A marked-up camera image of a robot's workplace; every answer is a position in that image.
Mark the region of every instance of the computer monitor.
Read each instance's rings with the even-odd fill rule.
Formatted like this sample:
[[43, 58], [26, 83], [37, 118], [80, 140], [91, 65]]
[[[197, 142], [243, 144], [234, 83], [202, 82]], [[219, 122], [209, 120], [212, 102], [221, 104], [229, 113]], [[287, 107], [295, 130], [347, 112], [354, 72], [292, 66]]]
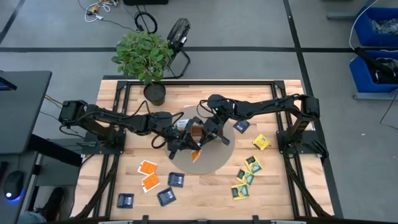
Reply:
[[5, 80], [4, 78], [0, 77], [0, 91], [4, 90], [17, 90], [17, 86], [12, 84], [11, 82]]

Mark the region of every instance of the blue crate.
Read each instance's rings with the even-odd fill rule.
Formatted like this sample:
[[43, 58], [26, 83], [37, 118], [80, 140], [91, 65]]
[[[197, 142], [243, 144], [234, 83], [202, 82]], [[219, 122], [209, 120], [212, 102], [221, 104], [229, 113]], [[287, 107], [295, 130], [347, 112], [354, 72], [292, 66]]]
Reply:
[[370, 19], [375, 21], [398, 18], [398, 8], [371, 7], [358, 19], [355, 31], [363, 46], [398, 47], [397, 34], [378, 34], [373, 31]]
[[[394, 58], [398, 59], [398, 52], [386, 52], [377, 50], [367, 50], [369, 55], [374, 58]], [[361, 57], [356, 57], [349, 68], [353, 74], [358, 93], [389, 93], [398, 88], [398, 84], [376, 84], [373, 82], [366, 62]]]

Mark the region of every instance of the green leaves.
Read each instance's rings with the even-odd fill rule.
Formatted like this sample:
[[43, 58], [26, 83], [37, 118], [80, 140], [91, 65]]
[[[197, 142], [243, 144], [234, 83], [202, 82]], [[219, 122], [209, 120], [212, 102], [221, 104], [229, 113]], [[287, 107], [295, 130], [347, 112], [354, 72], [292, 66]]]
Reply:
[[160, 81], [167, 68], [173, 50], [169, 42], [161, 40], [156, 34], [147, 32], [130, 33], [122, 36], [116, 46], [116, 55], [112, 62], [120, 65], [118, 73], [126, 77], [138, 78], [145, 83]]

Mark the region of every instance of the gray circular platform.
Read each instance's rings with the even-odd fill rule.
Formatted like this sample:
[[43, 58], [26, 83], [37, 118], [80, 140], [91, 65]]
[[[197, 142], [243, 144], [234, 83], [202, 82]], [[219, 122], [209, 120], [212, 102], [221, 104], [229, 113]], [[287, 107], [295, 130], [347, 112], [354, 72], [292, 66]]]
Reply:
[[[197, 116], [203, 122], [206, 121], [206, 118], [202, 118], [198, 115], [196, 106], [189, 106], [181, 111], [184, 112], [184, 115], [180, 118], [180, 120], [190, 119], [194, 116]], [[212, 114], [205, 111], [200, 106], [199, 113], [202, 116], [212, 116]], [[229, 139], [229, 146], [224, 145], [219, 140], [213, 140], [202, 147], [200, 157], [195, 161], [195, 163], [192, 162], [192, 150], [189, 149], [177, 151], [174, 159], [170, 161], [180, 170], [191, 174], [208, 174], [210, 172], [214, 172], [221, 168], [228, 161], [234, 151], [235, 135], [233, 126], [230, 122], [227, 122], [224, 125], [223, 135]], [[167, 146], [164, 148], [168, 157], [170, 151], [167, 150]]]

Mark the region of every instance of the potted plant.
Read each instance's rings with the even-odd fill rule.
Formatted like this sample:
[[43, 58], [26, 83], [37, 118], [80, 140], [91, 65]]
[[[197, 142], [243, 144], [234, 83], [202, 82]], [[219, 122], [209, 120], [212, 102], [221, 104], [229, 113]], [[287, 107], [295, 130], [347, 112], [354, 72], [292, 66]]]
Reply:
[[160, 106], [165, 101], [166, 88], [159, 81], [173, 55], [168, 40], [146, 31], [130, 33], [122, 37], [116, 47], [117, 56], [112, 61], [119, 64], [118, 72], [128, 78], [138, 78], [146, 84], [144, 96], [153, 105]]

